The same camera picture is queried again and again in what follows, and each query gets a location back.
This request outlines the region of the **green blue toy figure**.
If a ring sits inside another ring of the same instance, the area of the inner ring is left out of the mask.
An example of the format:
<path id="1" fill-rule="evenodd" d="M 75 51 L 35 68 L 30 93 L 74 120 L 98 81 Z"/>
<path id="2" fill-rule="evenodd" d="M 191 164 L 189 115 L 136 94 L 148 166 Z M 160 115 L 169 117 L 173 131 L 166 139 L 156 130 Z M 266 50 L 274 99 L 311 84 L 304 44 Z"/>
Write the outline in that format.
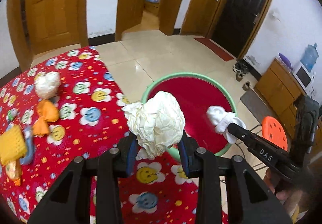
<path id="1" fill-rule="evenodd" d="M 8 123 L 12 122 L 15 117 L 19 114 L 18 109 L 13 108 L 7 112 L 6 120 Z"/>

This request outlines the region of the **white microwave oven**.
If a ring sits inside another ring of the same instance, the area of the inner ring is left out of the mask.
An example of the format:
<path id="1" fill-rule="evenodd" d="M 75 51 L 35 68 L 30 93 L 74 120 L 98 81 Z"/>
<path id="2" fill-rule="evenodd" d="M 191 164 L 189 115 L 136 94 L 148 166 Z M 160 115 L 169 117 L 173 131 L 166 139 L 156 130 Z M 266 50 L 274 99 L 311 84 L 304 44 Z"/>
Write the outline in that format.
<path id="1" fill-rule="evenodd" d="M 304 89 L 307 95 L 311 95 L 313 93 L 314 76 L 306 69 L 302 62 L 299 62 L 294 67 L 293 76 Z"/>

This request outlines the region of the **red smiley flower tablecloth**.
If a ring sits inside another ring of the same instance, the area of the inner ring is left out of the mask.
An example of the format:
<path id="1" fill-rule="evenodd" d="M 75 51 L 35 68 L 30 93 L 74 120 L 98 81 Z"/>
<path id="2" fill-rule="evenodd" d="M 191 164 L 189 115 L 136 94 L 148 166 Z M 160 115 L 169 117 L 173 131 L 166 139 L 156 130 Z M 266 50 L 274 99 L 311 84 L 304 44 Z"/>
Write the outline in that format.
<path id="1" fill-rule="evenodd" d="M 59 72 L 61 84 L 53 104 L 60 117 L 49 123 L 50 133 L 33 137 L 35 154 L 21 166 L 21 185 L 15 186 L 1 166 L 1 197 L 12 222 L 27 223 L 54 181 L 76 156 L 91 159 L 115 147 L 128 135 L 122 111 L 127 103 L 94 47 L 70 50 L 37 64 L 1 88 L 1 132 L 18 125 L 33 126 L 41 101 L 35 80 Z M 8 123 L 7 112 L 19 114 Z M 120 201 L 125 223 L 194 223 L 198 198 L 196 180 L 188 179 L 168 153 L 141 160 L 134 169 L 147 170 L 151 180 L 136 173 L 120 178 Z"/>

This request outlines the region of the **dark entrance door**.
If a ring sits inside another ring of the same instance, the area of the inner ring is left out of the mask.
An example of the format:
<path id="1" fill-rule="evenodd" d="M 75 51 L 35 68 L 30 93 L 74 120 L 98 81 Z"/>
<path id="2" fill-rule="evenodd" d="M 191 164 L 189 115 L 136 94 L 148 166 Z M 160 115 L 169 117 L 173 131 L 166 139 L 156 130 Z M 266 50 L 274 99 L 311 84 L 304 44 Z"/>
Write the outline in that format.
<path id="1" fill-rule="evenodd" d="M 212 40 L 233 56 L 244 48 L 266 0 L 227 0 Z"/>

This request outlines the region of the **wooden low cabinet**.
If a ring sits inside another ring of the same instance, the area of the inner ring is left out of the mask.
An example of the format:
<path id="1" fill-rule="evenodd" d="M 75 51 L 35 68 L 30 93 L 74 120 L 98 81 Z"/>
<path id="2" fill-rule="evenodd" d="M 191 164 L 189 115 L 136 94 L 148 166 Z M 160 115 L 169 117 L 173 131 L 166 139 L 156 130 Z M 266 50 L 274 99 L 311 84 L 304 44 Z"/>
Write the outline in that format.
<path id="1" fill-rule="evenodd" d="M 278 59 L 274 59 L 254 90 L 276 114 L 285 132 L 293 137 L 297 112 L 295 104 L 306 95 L 293 74 Z"/>

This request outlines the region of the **red bin green rim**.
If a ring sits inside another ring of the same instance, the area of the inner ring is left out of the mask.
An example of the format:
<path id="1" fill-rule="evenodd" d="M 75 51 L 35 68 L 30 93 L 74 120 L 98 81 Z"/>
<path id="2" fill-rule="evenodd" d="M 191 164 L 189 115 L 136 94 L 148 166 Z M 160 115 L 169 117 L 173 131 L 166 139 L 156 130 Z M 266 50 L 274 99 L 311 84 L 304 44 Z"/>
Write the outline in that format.
<path id="1" fill-rule="evenodd" d="M 149 85 L 141 101 L 146 103 L 160 91 L 171 93 L 176 98 L 186 120 L 185 131 L 199 146 L 214 152 L 216 156 L 223 156 L 229 150 L 231 145 L 215 132 L 206 115 L 210 106 L 221 106 L 227 112 L 237 112 L 232 97 L 220 83 L 198 73 L 173 73 Z"/>

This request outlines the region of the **wooden wall panel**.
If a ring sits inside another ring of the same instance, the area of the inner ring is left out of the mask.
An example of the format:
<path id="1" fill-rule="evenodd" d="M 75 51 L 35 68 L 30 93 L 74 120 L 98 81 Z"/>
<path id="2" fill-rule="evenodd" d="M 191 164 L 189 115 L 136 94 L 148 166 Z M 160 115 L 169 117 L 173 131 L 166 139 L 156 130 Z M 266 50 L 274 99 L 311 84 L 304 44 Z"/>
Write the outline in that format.
<path id="1" fill-rule="evenodd" d="M 180 35 L 205 37 L 217 7 L 217 0 L 190 0 Z"/>

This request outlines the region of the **blue water jug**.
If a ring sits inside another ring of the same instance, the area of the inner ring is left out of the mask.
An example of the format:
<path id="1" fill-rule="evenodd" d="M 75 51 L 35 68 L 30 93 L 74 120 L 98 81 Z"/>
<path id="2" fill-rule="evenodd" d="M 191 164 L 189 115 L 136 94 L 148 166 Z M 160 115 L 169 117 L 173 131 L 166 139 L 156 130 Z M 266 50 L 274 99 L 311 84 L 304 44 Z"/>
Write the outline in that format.
<path id="1" fill-rule="evenodd" d="M 313 45 L 308 44 L 300 62 L 308 72 L 311 72 L 318 58 L 317 43 L 314 43 Z"/>

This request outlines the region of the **yellow foam fruit net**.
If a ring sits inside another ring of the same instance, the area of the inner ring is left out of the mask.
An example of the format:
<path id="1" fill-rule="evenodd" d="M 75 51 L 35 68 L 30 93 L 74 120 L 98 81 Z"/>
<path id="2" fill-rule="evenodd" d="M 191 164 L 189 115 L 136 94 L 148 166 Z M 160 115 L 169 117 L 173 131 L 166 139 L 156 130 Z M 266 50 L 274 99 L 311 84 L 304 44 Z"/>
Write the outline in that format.
<path id="1" fill-rule="evenodd" d="M 22 131 L 18 125 L 12 126 L 0 137 L 1 164 L 7 165 L 12 161 L 22 158 L 27 153 L 27 146 Z"/>

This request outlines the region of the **orange plastic stool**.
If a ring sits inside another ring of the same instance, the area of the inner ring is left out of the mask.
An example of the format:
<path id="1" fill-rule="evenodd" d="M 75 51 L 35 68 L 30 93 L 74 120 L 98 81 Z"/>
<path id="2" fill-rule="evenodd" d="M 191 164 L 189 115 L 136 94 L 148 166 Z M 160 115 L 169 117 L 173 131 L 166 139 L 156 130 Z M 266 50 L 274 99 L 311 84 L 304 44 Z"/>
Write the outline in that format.
<path id="1" fill-rule="evenodd" d="M 266 116 L 261 124 L 262 137 L 272 142 L 279 148 L 288 151 L 288 141 L 282 125 L 277 119 Z"/>

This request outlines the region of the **white cloth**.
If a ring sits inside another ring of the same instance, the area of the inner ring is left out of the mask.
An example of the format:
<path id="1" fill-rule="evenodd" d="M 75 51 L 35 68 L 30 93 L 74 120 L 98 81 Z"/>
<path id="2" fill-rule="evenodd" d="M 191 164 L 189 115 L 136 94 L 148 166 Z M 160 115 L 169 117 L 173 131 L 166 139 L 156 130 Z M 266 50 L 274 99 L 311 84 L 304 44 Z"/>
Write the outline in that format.
<path id="1" fill-rule="evenodd" d="M 215 132 L 221 134 L 231 145 L 235 144 L 237 137 L 234 137 L 228 132 L 230 123 L 235 123 L 238 126 L 247 129 L 245 123 L 236 116 L 234 112 L 226 112 L 221 106 L 210 106 L 206 112 L 208 119 L 215 127 Z"/>

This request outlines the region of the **white paper ball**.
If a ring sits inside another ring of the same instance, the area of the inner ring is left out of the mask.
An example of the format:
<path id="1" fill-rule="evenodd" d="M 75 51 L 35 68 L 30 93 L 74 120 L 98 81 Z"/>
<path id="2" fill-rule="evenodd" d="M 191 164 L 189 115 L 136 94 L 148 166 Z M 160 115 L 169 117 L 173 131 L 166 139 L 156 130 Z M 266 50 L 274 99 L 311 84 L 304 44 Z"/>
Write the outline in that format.
<path id="1" fill-rule="evenodd" d="M 122 110 L 140 146 L 137 161 L 154 160 L 180 142 L 186 120 L 171 93 L 159 91 L 146 103 L 128 104 Z"/>
<path id="2" fill-rule="evenodd" d="M 39 98 L 51 99 L 56 96 L 60 84 L 59 72 L 48 72 L 35 80 L 35 92 Z"/>

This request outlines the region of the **pair of shoes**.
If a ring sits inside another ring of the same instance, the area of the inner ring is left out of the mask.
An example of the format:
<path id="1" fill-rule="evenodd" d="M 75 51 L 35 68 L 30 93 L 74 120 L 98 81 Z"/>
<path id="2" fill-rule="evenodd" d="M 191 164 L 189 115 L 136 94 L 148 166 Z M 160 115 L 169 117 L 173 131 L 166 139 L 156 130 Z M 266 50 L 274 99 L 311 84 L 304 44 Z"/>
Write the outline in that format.
<path id="1" fill-rule="evenodd" d="M 232 70 L 235 73 L 237 73 L 237 74 L 244 74 L 244 75 L 246 75 L 247 73 L 249 73 L 249 68 L 247 66 L 247 62 L 245 62 L 244 60 L 237 61 L 233 65 Z"/>

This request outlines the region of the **closed wooden door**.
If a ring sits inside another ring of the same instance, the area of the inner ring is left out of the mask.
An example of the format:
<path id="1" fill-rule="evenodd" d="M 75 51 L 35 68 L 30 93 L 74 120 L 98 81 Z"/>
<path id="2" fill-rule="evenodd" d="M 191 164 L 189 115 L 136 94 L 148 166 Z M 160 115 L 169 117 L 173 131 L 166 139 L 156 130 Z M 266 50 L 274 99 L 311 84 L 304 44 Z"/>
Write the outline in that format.
<path id="1" fill-rule="evenodd" d="M 26 0 L 26 19 L 34 55 L 77 44 L 77 0 Z"/>

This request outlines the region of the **grey floor mat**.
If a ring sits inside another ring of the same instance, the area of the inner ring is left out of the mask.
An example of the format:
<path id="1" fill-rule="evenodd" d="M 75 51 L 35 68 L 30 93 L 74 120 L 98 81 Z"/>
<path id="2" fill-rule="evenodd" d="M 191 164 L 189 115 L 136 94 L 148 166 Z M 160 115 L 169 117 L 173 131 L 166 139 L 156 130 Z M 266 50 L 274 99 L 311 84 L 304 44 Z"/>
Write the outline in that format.
<path id="1" fill-rule="evenodd" d="M 271 109 L 266 106 L 262 99 L 252 89 L 245 91 L 240 100 L 259 123 L 267 116 L 275 116 Z"/>

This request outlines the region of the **red doormat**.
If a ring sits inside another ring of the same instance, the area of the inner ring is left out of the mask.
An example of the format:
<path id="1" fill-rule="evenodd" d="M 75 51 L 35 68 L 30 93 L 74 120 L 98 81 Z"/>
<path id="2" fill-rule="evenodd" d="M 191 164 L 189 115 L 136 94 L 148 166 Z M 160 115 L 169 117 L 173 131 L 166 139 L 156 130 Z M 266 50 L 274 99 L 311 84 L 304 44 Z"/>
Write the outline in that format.
<path id="1" fill-rule="evenodd" d="M 197 38 L 197 37 L 194 37 L 194 39 L 197 42 L 200 42 L 202 45 L 209 48 L 213 53 L 215 53 L 223 61 L 227 62 L 227 61 L 234 59 L 234 57 L 232 57 L 232 55 L 230 55 L 224 49 L 222 49 L 217 44 L 215 44 L 212 40 L 210 40 L 208 38 Z"/>

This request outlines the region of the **orange snack packet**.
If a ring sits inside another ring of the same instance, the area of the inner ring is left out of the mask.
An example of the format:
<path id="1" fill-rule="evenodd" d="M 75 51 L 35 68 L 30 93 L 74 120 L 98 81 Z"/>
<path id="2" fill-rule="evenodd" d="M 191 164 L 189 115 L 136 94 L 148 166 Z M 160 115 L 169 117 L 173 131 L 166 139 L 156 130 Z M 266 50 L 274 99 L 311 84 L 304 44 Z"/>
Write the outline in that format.
<path id="1" fill-rule="evenodd" d="M 21 185 L 21 165 L 19 160 L 11 161 L 5 166 L 8 178 L 14 182 L 15 186 Z"/>

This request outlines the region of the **orange wrapper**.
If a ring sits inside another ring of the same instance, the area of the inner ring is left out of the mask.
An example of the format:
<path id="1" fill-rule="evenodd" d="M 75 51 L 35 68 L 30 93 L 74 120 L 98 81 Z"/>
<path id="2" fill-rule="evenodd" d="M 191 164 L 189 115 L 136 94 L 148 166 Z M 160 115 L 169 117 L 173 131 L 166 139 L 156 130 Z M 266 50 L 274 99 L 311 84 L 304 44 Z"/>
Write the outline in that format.
<path id="1" fill-rule="evenodd" d="M 38 136 L 50 133 L 49 123 L 56 122 L 59 117 L 58 108 L 49 100 L 42 100 L 37 105 L 39 118 L 32 126 L 33 134 Z"/>

